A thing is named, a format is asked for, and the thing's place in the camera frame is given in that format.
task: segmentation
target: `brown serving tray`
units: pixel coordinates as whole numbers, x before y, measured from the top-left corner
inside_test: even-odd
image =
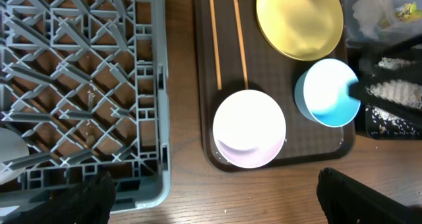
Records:
[[[277,52],[260,31],[256,19],[256,0],[238,2],[249,88],[274,98],[282,108],[287,124],[287,142],[281,152],[269,164],[257,169],[345,156],[355,141],[353,123],[342,128],[328,128],[306,119],[296,108],[293,98],[295,83],[315,62],[296,61]],[[210,2],[195,0],[202,145],[206,158],[215,168],[228,173],[250,171],[224,159],[212,137],[212,121],[219,104],[232,93],[245,89],[233,0],[214,0],[214,4],[222,76],[220,91],[217,90]],[[327,57],[347,62],[344,35]],[[251,111],[249,116],[260,116],[260,111]]]

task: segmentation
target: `wooden stick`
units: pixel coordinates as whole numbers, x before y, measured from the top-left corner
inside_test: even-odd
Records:
[[[216,26],[216,12],[214,10],[214,0],[210,0],[211,9],[211,25],[212,25],[212,39],[214,42],[214,58],[216,61],[217,73],[217,89],[222,89],[222,76],[220,72],[220,54],[218,53],[218,40],[217,40],[217,26]]]
[[[240,21],[239,2],[237,0],[233,0],[233,3],[235,5],[237,36],[239,37],[239,48],[240,48],[240,58],[242,60],[243,80],[245,81],[245,89],[248,90],[249,89],[248,72],[246,68],[245,46],[243,45],[243,33],[242,33],[242,23]]]

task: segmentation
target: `yellow bowl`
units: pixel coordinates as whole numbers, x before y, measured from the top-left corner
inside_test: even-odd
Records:
[[[272,47],[297,60],[328,55],[343,32],[339,0],[256,0],[256,14]]]

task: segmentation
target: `wooden surface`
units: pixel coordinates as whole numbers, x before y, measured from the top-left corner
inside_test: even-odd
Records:
[[[422,142],[357,137],[341,160],[226,175],[205,160],[195,61],[193,0],[166,0],[172,184],[156,208],[110,223],[326,223],[318,173],[333,167],[407,206],[422,202]]]

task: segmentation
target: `bowl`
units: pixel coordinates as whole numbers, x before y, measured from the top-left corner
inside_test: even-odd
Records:
[[[339,0],[256,0],[256,15],[270,45],[302,61],[328,55],[343,32]]]
[[[243,90],[226,98],[212,125],[218,151],[230,163],[257,168],[272,161],[286,138],[286,120],[270,96]]]
[[[356,74],[337,59],[316,62],[297,81],[295,102],[308,119],[329,127],[344,126],[355,118],[361,102],[349,97]]]

